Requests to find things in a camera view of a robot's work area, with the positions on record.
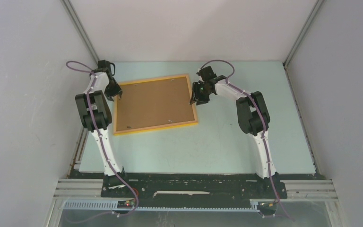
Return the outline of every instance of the gray floor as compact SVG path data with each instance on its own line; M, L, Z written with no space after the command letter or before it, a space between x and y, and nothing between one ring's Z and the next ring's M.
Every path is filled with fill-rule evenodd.
M61 227L329 227L330 222L324 203L284 203L295 222L284 218L265 218L253 212L156 212L138 211L130 216L117 218L107 214L81 224L71 224L64 219L81 221L102 213L96 210L65 210Z

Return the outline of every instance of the cork board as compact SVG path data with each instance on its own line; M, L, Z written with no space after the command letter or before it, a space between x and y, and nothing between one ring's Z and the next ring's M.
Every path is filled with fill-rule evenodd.
M114 135L197 124L190 105L188 74L120 83L121 99L114 103Z

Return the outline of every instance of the gray wall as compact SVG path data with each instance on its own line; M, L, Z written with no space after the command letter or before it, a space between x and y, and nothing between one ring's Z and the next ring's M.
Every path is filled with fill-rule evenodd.
M0 226L42 226L69 167L88 83L70 59L93 66L59 0L0 1Z
M289 74L321 170L363 226L363 1L326 1Z

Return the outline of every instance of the light blue tabletop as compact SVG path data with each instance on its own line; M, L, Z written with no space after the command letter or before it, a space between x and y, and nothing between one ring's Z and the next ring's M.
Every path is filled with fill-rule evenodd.
M203 62L117 63L118 82L189 73L198 80ZM282 63L278 61L233 62L230 81L246 91L260 91L270 115L269 146L280 174L313 174L315 169L294 105ZM229 75L225 63L211 64L214 72ZM126 172L136 173L255 173L250 138L237 122L235 102L211 95L208 104L197 106L198 124L174 129L112 136L112 148ZM109 102L113 113L113 102ZM89 136L80 172L103 172L95 140Z

